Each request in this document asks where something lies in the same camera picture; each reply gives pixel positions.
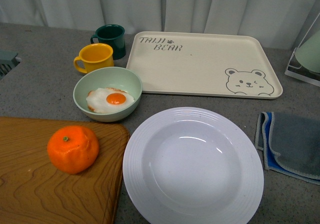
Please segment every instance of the wood grain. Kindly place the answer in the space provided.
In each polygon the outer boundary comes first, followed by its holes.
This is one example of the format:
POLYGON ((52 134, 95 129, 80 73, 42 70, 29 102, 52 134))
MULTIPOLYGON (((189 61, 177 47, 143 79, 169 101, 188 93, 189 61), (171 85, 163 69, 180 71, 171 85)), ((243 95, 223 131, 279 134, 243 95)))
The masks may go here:
POLYGON ((113 223, 129 137, 120 124, 0 117, 0 223, 113 223), (76 175, 57 170, 46 151, 67 125, 91 128, 100 144, 76 175))

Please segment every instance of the egg white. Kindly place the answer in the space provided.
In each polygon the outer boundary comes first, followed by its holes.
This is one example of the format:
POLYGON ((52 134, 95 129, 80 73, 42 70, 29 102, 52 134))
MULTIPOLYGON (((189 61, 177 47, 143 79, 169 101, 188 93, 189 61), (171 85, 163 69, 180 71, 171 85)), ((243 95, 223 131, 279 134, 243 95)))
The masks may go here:
POLYGON ((88 93, 86 101, 90 110, 95 113, 114 113, 131 105, 135 100, 129 93, 114 88, 98 88, 88 93), (113 105, 107 102, 107 96, 112 93, 121 93, 126 100, 122 104, 113 105))

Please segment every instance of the white curtain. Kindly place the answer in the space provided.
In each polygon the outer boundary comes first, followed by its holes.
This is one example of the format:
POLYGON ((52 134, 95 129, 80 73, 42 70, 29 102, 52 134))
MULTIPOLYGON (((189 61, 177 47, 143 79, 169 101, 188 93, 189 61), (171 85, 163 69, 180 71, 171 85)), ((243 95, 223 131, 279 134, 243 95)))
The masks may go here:
POLYGON ((280 49, 296 45, 319 12, 320 0, 0 0, 2 23, 244 35, 280 49))

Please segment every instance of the fried egg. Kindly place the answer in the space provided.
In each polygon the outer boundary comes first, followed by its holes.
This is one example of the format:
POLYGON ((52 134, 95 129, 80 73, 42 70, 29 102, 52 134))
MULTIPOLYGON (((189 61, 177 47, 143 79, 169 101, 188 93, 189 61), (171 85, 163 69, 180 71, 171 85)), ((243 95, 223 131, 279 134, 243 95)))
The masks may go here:
POLYGON ((95 113, 114 113, 134 102, 134 98, 126 91, 115 88, 98 88, 88 93, 88 108, 95 113))

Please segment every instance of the orange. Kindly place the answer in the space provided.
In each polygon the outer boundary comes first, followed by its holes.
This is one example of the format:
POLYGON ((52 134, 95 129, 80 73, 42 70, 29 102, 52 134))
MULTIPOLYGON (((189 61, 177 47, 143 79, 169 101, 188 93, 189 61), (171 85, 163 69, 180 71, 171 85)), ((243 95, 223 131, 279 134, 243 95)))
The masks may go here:
POLYGON ((47 151, 50 161, 57 169, 76 174, 94 163, 99 153, 99 141, 91 129, 70 125, 52 135, 47 151))

